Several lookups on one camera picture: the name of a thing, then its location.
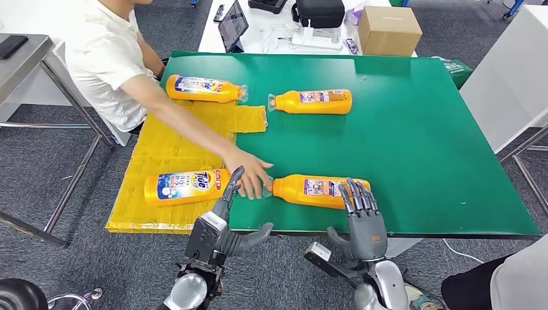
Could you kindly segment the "person's right hand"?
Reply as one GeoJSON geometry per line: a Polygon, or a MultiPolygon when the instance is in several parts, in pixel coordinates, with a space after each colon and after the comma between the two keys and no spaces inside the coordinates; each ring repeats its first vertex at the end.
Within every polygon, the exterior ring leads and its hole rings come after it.
{"type": "Polygon", "coordinates": [[[230,172],[234,172],[239,167],[244,168],[244,173],[238,181],[240,185],[238,193],[241,197],[247,197],[250,200],[261,199],[263,188],[271,188],[266,169],[272,168],[272,163],[263,161],[238,147],[231,147],[222,155],[222,159],[230,172]]]}

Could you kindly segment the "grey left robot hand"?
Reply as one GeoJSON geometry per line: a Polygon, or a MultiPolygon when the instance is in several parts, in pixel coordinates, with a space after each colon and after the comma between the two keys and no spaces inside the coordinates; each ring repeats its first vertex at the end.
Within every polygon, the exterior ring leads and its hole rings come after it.
{"type": "Polygon", "coordinates": [[[249,234],[239,234],[229,228],[229,212],[233,197],[240,188],[238,182],[244,172],[245,168],[243,166],[236,168],[223,191],[222,197],[215,202],[212,210],[208,212],[209,219],[212,220],[213,227],[217,231],[214,250],[227,257],[239,256],[247,249],[265,241],[274,226],[272,222],[266,222],[260,226],[259,230],[249,234]]]}

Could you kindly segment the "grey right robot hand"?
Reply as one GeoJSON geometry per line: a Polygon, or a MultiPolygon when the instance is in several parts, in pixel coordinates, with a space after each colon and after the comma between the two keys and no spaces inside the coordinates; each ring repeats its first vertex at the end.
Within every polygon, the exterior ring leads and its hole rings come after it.
{"type": "Polygon", "coordinates": [[[383,215],[371,191],[347,177],[349,191],[339,185],[347,212],[349,240],[339,236],[332,227],[326,229],[331,243],[351,260],[375,262],[386,257],[388,237],[383,215]]]}

